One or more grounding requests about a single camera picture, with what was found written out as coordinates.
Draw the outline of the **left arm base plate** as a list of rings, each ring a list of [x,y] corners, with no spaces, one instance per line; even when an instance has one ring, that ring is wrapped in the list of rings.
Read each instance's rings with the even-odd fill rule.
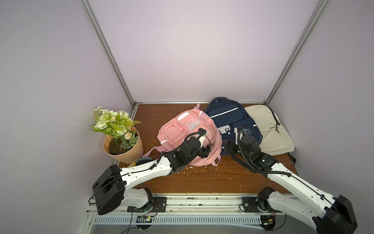
[[[167,204],[167,198],[166,197],[153,197],[151,200],[149,200],[143,207],[136,208],[133,206],[129,206],[127,208],[127,212],[131,213],[165,213],[166,212],[166,204]]]

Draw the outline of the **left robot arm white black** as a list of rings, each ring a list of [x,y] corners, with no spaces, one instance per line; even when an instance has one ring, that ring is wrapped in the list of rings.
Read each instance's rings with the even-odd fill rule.
[[[151,206],[152,193],[146,188],[136,189],[136,186],[182,171],[195,158],[207,157],[211,146],[207,135],[199,131],[185,137],[177,148],[162,152],[157,160],[123,169],[118,165],[109,166],[92,186],[97,213],[106,215],[121,204],[137,209]]]

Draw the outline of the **cream canvas backpack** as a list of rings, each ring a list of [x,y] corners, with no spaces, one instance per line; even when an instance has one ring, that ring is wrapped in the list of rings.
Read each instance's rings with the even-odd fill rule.
[[[246,107],[245,110],[255,121],[263,136],[260,148],[264,153],[278,156],[294,152],[294,141],[270,107],[251,105]]]

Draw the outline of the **pink backpack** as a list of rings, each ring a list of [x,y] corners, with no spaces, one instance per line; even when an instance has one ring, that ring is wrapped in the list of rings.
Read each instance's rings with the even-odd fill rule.
[[[198,132],[199,129],[206,130],[205,135],[212,143],[212,150],[206,165],[202,166],[209,164],[217,166],[221,161],[223,140],[214,121],[200,109],[200,104],[197,104],[193,109],[183,111],[164,124],[157,135],[160,145],[151,150],[169,152],[181,145],[187,135]]]

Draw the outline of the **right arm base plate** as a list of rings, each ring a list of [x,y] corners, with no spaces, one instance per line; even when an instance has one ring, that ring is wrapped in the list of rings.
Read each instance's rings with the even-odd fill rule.
[[[281,211],[272,209],[267,201],[257,197],[242,197],[239,210],[245,213],[281,213]]]

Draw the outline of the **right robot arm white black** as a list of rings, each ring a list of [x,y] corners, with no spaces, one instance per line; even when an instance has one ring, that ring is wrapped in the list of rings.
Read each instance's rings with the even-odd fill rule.
[[[225,152],[248,170],[281,185],[297,199],[265,187],[256,198],[260,212],[281,211],[319,234],[352,234],[358,227],[352,203],[333,196],[300,178],[275,157],[262,152],[258,141],[241,131],[235,141],[223,142]]]

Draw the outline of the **navy blue backpack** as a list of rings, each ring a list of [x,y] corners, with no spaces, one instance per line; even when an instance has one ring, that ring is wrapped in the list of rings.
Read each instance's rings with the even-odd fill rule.
[[[263,136],[257,124],[238,102],[217,97],[210,102],[205,113],[214,121],[223,141],[235,142],[238,128],[243,127],[249,129],[258,142],[262,142]]]

